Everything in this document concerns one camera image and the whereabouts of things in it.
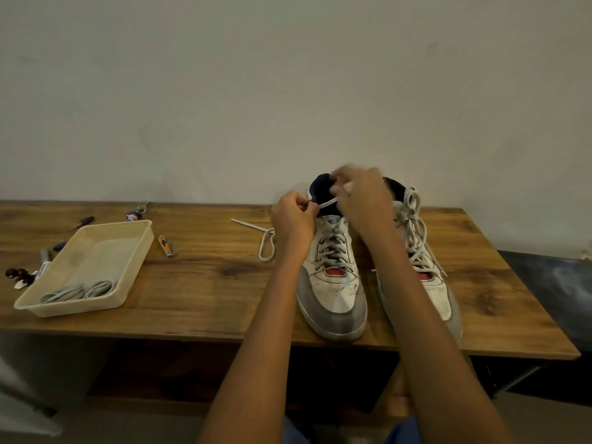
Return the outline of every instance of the white sneaker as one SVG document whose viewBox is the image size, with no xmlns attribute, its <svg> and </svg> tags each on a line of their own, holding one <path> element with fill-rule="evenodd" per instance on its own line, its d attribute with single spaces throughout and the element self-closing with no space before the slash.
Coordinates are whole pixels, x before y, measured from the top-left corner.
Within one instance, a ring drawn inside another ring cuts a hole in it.
<svg viewBox="0 0 592 444">
<path fill-rule="evenodd" d="M 328 174 L 311 184 L 309 198 L 333 199 Z M 307 323 L 323 338 L 353 341 L 364 333 L 368 309 L 347 220 L 336 204 L 321 209 L 307 259 L 300 268 L 297 300 Z"/>
<path fill-rule="evenodd" d="M 396 229 L 404 240 L 413 269 L 417 272 L 440 318 L 446 323 L 450 333 L 458 340 L 463 334 L 460 310 L 452 290 L 444 281 L 443 276 L 446 273 L 427 244 L 426 224 L 419 217 L 421 208 L 419 194 L 415 187 L 406 189 L 393 179 L 384 178 L 384 180 L 394 193 L 393 211 Z M 378 280 L 378 288 L 384 306 L 384 293 L 380 279 Z"/>
</svg>

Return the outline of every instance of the person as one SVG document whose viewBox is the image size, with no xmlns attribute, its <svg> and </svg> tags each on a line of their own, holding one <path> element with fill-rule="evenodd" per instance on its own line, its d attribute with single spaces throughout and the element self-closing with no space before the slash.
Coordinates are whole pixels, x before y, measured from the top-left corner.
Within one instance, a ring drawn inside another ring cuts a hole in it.
<svg viewBox="0 0 592 444">
<path fill-rule="evenodd" d="M 344 166 L 331 177 L 339 210 L 359 232 L 381 275 L 414 406 L 415 416 L 396 426 L 387 443 L 513 443 L 409 262 L 380 171 Z M 317 204 L 294 191 L 271 208 L 274 268 L 198 444 L 306 442 L 285 421 L 284 410 L 298 271 L 318 213 Z"/>
</svg>

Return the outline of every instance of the plastic tray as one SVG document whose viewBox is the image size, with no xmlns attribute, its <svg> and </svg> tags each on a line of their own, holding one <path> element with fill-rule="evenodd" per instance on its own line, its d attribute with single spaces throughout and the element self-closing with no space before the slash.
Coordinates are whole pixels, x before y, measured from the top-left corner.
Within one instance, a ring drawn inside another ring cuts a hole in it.
<svg viewBox="0 0 592 444">
<path fill-rule="evenodd" d="M 68 241 L 49 268 L 14 302 L 14 308 L 37 316 L 57 316 L 115 308 L 123 304 L 150 249 L 152 221 L 84 226 Z M 117 282 L 97 298 L 39 304 L 41 297 L 64 285 Z"/>
</svg>

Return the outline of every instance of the blurred hand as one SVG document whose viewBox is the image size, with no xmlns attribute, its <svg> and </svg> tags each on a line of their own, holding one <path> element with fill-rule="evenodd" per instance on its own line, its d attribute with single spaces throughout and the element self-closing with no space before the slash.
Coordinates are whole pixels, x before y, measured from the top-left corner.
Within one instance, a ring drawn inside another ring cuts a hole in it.
<svg viewBox="0 0 592 444">
<path fill-rule="evenodd" d="M 318 213 L 318 204 L 295 191 L 286 193 L 271 208 L 278 259 L 290 257 L 299 265 L 306 259 Z"/>
<path fill-rule="evenodd" d="M 364 240 L 393 226 L 393 194 L 377 168 L 345 165 L 331 177 L 336 180 L 330 192 L 338 199 L 337 207 Z"/>
</svg>

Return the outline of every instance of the person's left hand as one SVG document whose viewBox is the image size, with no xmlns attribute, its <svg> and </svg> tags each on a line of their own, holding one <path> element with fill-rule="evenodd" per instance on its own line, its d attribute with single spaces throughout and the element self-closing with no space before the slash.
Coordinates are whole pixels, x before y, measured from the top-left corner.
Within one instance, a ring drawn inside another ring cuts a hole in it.
<svg viewBox="0 0 592 444">
<path fill-rule="evenodd" d="M 295 191 L 286 193 L 273 205 L 271 224 L 275 229 L 278 259 L 289 257 L 299 264 L 306 259 L 318 213 L 318 204 Z"/>
</svg>

